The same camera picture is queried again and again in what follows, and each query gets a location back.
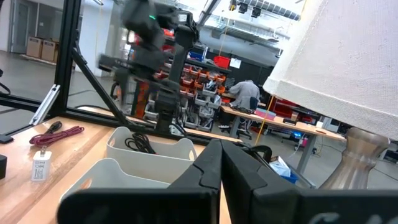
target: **ceiling light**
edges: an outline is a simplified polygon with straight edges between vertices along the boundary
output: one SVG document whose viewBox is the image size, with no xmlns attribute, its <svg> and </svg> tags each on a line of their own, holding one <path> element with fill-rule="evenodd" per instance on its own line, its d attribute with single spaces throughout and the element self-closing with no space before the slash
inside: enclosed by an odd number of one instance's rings
<svg viewBox="0 0 398 224">
<path fill-rule="evenodd" d="M 251 17 L 257 18 L 261 15 L 261 9 L 259 7 L 253 7 L 253 10 L 251 11 Z"/>
<path fill-rule="evenodd" d="M 95 3 L 99 4 L 100 6 L 103 6 L 104 3 L 101 0 L 94 0 Z"/>
<path fill-rule="evenodd" d="M 245 3 L 239 3 L 239 13 L 244 14 L 248 11 L 248 5 Z"/>
</svg>

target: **yellow cable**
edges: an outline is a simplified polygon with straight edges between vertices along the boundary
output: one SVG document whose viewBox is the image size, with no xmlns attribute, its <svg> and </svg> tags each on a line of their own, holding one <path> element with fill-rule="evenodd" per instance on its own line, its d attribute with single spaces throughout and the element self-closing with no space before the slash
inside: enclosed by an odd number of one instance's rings
<svg viewBox="0 0 398 224">
<path fill-rule="evenodd" d="M 303 9 L 302 9 L 302 11 L 301 11 L 300 20 L 303 18 L 304 9 L 305 9 L 305 6 L 307 5 L 307 3 L 308 3 L 308 1 L 305 0 L 304 5 L 303 5 Z M 260 135 L 261 135 L 262 129 L 263 129 L 263 127 L 264 127 L 264 124 L 266 123 L 266 119 L 267 119 L 267 115 L 268 115 L 268 112 L 269 112 L 269 108 L 271 107 L 271 104 L 272 104 L 272 101 L 273 101 L 273 100 L 274 100 L 274 96 L 272 96 L 272 98 L 271 98 L 271 100 L 270 100 L 270 102 L 269 102 L 268 109 L 267 109 L 267 111 L 266 111 L 266 115 L 265 115 L 264 120 L 262 121 L 262 124 L 261 124 L 260 132 L 259 132 L 259 134 L 257 135 L 257 139 L 256 139 L 255 146 L 257 146 L 257 143 L 259 142 Z"/>
<path fill-rule="evenodd" d="M 224 46 L 224 41 L 225 41 L 225 37 L 226 37 L 226 31 L 228 30 L 228 25 L 229 25 L 229 18 L 228 18 L 228 22 L 226 23 L 224 37 L 223 37 L 223 41 L 221 42 L 220 52 L 218 53 L 218 56 L 221 56 L 221 51 L 222 51 L 223 46 Z"/>
<path fill-rule="evenodd" d="M 304 0 L 304 5 L 303 5 L 303 9 L 301 10 L 300 20 L 303 19 L 304 9 L 305 9 L 305 6 L 307 5 L 307 3 L 308 3 L 308 0 Z"/>
<path fill-rule="evenodd" d="M 255 146 L 257 146 L 257 143 L 259 142 L 260 135 L 261 135 L 262 129 L 264 127 L 264 124 L 266 123 L 267 115 L 268 115 L 268 112 L 269 112 L 269 108 L 271 107 L 272 101 L 274 101 L 274 96 L 272 96 L 272 98 L 271 98 L 271 100 L 269 102 L 268 109 L 266 111 L 266 115 L 264 117 L 264 120 L 262 120 L 261 128 L 260 128 L 259 134 L 257 135 L 256 143 L 254 144 Z"/>
</svg>

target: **white lampshade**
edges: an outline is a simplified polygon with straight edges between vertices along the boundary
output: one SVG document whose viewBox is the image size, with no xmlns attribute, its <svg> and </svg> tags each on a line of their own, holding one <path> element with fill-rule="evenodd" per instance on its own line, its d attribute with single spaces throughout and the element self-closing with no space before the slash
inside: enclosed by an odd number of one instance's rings
<svg viewBox="0 0 398 224">
<path fill-rule="evenodd" d="M 265 91 L 398 139 L 398 0 L 307 0 Z"/>
</svg>

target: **workbench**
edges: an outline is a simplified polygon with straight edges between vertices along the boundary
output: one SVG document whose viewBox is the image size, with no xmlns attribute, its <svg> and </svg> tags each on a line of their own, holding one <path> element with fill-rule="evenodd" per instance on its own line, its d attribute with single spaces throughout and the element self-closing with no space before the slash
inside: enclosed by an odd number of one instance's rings
<svg viewBox="0 0 398 224">
<path fill-rule="evenodd" d="M 52 123 L 61 121 L 61 130 L 82 126 L 85 130 L 48 147 L 52 151 L 52 166 L 46 181 L 32 182 L 33 155 L 40 148 L 29 139 L 42 134 Z M 54 118 L 13 136 L 14 142 L 0 145 L 0 154 L 8 157 L 6 178 L 0 180 L 0 223 L 56 223 L 61 196 L 95 162 L 106 155 L 106 142 L 114 129 L 67 118 Z M 151 141 L 174 144 L 176 141 L 148 136 Z M 194 145 L 197 154 L 204 146 Z M 221 191 L 220 223 L 231 223 L 223 190 Z"/>
<path fill-rule="evenodd" d="M 258 115 L 241 113 L 241 112 L 232 110 L 229 106 L 221 106 L 221 109 L 225 113 L 235 115 L 235 119 L 233 121 L 231 131 L 229 133 L 229 136 L 231 138 L 236 138 L 236 132 L 238 131 L 238 127 L 239 127 L 241 118 L 250 119 L 252 121 L 257 121 L 257 122 L 264 121 L 264 118 L 262 118 Z M 298 163 L 298 166 L 297 166 L 297 172 L 299 174 L 304 173 L 305 167 L 307 166 L 308 160 L 311 156 L 312 149 L 317 141 L 317 136 L 323 136 L 326 138 L 335 139 L 335 140 L 339 140 L 339 141 L 346 141 L 346 139 L 343 136 L 340 136 L 339 134 L 335 134 L 335 133 L 325 130 L 323 128 L 317 128 L 314 125 L 306 124 L 303 122 L 297 122 L 296 125 L 286 124 L 283 122 L 283 120 L 284 120 L 284 118 L 282 118 L 280 116 L 276 116 L 274 118 L 274 120 L 266 119 L 265 123 L 269 124 L 269 125 L 273 125 L 273 126 L 278 126 L 280 128 L 284 128 L 284 129 L 300 131 L 300 132 L 305 133 L 308 136 L 307 145 L 304 147 L 303 155 L 301 156 L 300 162 Z"/>
</svg>

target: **red cable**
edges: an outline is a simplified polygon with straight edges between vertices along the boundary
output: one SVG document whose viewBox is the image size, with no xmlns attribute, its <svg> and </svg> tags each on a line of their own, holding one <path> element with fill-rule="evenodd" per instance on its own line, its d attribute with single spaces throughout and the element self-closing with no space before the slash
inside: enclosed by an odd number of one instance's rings
<svg viewBox="0 0 398 224">
<path fill-rule="evenodd" d="M 82 133 L 84 131 L 84 127 L 79 127 L 75 126 L 69 130 L 66 131 L 61 131 L 59 133 L 54 133 L 54 134 L 38 134 L 29 141 L 29 143 L 35 145 L 35 146 L 49 146 L 56 141 L 59 141 L 61 139 L 64 139 L 66 137 Z"/>
</svg>

